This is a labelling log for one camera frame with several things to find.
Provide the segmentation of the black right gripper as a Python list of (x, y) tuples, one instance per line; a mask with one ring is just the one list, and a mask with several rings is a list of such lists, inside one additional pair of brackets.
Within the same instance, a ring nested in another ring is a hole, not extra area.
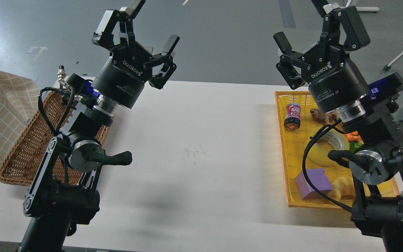
[(276, 68), (292, 90), (307, 83), (318, 108), (329, 113), (368, 94), (368, 84), (345, 51), (369, 45), (370, 38), (355, 6), (341, 8), (326, 0), (312, 3), (323, 18), (319, 42), (303, 55), (292, 50), (284, 32), (275, 33), (273, 39), (282, 53)]

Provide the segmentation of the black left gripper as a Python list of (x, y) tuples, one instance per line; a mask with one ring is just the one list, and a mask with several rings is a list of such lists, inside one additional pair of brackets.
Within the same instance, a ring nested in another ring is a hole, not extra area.
[[(93, 80), (91, 87), (99, 94), (130, 109), (139, 98), (146, 81), (150, 86), (161, 90), (177, 67), (171, 53), (180, 40), (178, 35), (170, 35), (162, 52), (155, 55), (136, 43), (133, 20), (145, 2), (136, 0), (131, 7), (106, 10), (92, 38), (93, 44), (109, 50), (112, 55), (99, 76)], [(120, 33), (127, 36), (120, 37), (119, 44), (114, 43), (113, 34), (117, 24)], [(153, 75), (152, 68), (159, 65), (162, 66), (161, 70)]]

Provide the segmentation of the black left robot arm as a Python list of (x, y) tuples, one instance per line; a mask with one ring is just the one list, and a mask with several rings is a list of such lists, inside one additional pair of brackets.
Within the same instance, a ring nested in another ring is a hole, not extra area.
[(146, 83), (162, 89), (177, 67), (171, 55), (177, 35), (155, 55), (136, 41), (133, 20), (144, 3), (137, 0), (131, 7), (104, 13), (92, 42), (110, 56), (93, 81), (76, 74), (66, 78), (59, 66), (60, 88), (46, 88), (67, 99), (56, 127), (47, 119), (39, 94), (39, 111), (53, 137), (24, 197), (24, 215), (31, 221), (18, 252), (61, 252), (65, 238), (77, 225), (88, 225), (100, 209), (97, 184), (102, 167), (131, 164), (129, 151), (106, 155), (96, 135), (112, 124), (117, 107), (132, 108)]

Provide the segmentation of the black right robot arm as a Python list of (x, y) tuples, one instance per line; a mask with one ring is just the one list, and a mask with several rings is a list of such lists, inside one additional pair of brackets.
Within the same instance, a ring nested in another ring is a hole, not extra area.
[(308, 142), (303, 174), (307, 154), (320, 137), (339, 123), (345, 133), (357, 131), (363, 146), (355, 153), (331, 150), (327, 155), (352, 172), (356, 199), (351, 207), (327, 199), (349, 211), (363, 235), (382, 238), (387, 252), (403, 252), (403, 133), (392, 117), (403, 79), (393, 73), (367, 84), (349, 56), (370, 43), (356, 7), (312, 3), (323, 18), (315, 45), (300, 53), (292, 50), (283, 32), (273, 35), (282, 52), (276, 67), (288, 86), (294, 90), (307, 84), (323, 113), (338, 113), (336, 123), (321, 127)]

